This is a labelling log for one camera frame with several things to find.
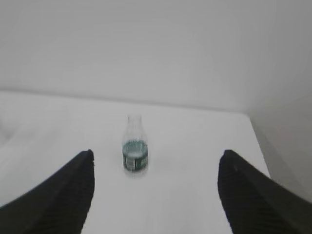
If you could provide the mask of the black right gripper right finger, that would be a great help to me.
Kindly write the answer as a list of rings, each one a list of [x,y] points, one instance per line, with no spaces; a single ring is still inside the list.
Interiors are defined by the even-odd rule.
[[[312,204],[233,150],[219,161],[218,194],[234,234],[310,234]]]

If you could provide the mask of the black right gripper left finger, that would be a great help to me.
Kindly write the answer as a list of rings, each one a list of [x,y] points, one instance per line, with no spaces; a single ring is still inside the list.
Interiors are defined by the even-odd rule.
[[[82,151],[40,185],[2,206],[0,232],[79,234],[94,191],[94,154]]]

